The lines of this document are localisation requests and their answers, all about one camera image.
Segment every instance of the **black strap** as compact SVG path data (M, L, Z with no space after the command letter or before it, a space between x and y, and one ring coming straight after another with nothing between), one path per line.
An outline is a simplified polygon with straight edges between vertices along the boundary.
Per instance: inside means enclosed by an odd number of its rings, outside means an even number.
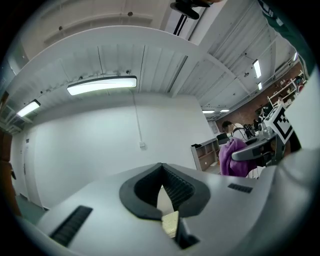
M245 130L246 128L235 128L234 130L233 130L233 133L235 133L236 131L238 131L238 130Z

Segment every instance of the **purple jacket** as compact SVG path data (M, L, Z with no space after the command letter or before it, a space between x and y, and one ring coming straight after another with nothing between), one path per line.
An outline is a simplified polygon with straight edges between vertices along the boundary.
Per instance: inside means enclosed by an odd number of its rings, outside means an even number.
M239 138L232 138L226 145L222 146L219 152L221 175L246 177L251 170L257 168L254 160L232 160L232 153L241 150L246 146L247 144Z

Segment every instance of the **white ceiling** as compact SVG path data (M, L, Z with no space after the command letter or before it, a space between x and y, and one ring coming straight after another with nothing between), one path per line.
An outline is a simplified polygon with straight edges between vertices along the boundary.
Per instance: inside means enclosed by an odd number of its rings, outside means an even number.
M255 0L215 3L203 13L196 27L194 24L195 28L189 26L194 29L189 41L160 31L166 28L170 17L168 6L169 1L158 0L64 0L55 7L46 6L39 16L45 21L41 30L35 29L39 19L34 19L21 34L19 46L25 51L24 59L32 60L16 74L8 72L8 105L18 111L37 99L41 107L36 114L96 94L127 93L128 90L113 89L71 97L66 87L80 77L87 80L130 74L137 76L136 92L168 93L171 97L194 95L202 109L216 110L207 116L214 120L220 117L219 110L235 109L254 97L257 83L269 84L275 70L294 54L287 41L268 26ZM72 8L82 12L71 15ZM113 17L117 17L117 25L124 25L123 14L129 11L139 17L148 16L149 25L110 27ZM62 14L63 22L59 23L56 17ZM141 25L141 18L137 20L131 19L131 25ZM98 21L104 21L102 27L86 27L88 22ZM60 24L69 27L70 34L57 31ZM75 34L75 28L82 32ZM260 79L255 78L252 69L255 59L260 62Z

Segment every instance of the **fluorescent light fixture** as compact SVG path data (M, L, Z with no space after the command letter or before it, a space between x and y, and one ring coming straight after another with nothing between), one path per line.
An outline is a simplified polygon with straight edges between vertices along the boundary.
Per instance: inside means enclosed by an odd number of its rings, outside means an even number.
M29 114L30 112L36 110L37 108L40 107L40 103L39 101L37 101L36 99L34 99L33 101L31 101L28 105L26 105L23 109L21 109L17 115L20 117L24 117L25 115Z
M294 61L294 62L296 61L297 57L298 57L298 53L295 52L294 57L293 57L293 61Z
M261 77L261 69L260 69L260 64L259 64L259 60L256 60L253 63L254 69L255 69L255 73L256 73L256 78Z
M67 90L74 96L88 92L106 90L113 88L133 88L137 86L137 77L135 75L101 77L89 81L81 81L69 85Z

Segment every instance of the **ceiling beam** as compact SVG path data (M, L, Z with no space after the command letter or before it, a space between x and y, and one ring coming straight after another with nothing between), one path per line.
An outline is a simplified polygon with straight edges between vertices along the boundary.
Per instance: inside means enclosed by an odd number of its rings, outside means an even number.
M169 94L172 98L176 97L181 90L182 86L187 81L188 77L195 69L196 65L198 64L198 60L194 58L188 57L184 63L182 63L182 68L177 75L175 81L172 84L172 87L169 91Z
M242 87L242 89L247 93L250 94L250 91L247 89L247 87L240 81L240 79L227 67L225 66L220 60L212 56L211 54L206 54L205 58L208 61L211 61L215 65L217 65L219 68L221 68L224 72L226 72L229 76L231 76L234 80L236 80L239 85Z

